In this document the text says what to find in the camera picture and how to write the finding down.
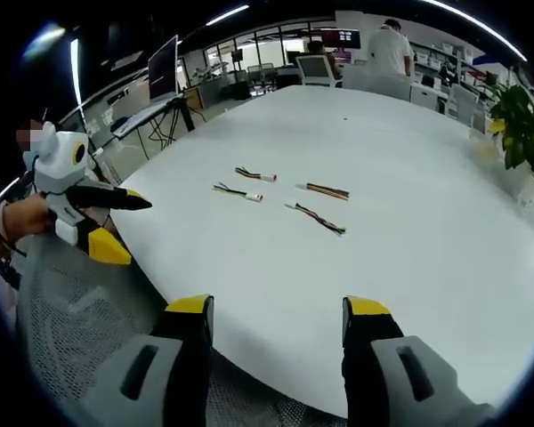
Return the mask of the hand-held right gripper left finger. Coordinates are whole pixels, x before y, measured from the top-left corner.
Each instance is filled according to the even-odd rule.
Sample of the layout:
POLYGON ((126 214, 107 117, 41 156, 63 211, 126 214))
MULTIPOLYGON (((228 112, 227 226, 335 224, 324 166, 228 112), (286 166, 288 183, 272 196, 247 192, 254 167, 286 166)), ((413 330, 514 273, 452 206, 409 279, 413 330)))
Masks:
POLYGON ((213 338, 211 294, 171 302, 100 365, 83 398, 93 425, 206 425, 213 338))

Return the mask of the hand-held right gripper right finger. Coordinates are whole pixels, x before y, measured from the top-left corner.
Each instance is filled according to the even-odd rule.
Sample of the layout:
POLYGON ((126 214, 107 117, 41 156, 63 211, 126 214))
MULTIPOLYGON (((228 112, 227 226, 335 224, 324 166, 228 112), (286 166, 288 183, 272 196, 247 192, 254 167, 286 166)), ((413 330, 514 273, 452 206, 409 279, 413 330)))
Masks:
POLYGON ((380 302, 343 298, 342 377, 349 426, 490 426, 494 407, 475 404, 457 371, 380 302))

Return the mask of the person's left hand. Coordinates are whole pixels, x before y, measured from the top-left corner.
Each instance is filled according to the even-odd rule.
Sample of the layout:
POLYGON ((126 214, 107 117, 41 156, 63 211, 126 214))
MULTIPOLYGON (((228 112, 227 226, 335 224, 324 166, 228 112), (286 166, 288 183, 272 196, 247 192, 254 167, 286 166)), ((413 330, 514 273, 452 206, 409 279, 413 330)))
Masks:
POLYGON ((42 234, 52 227, 46 201, 38 194, 0 208, 0 233, 9 243, 42 234))

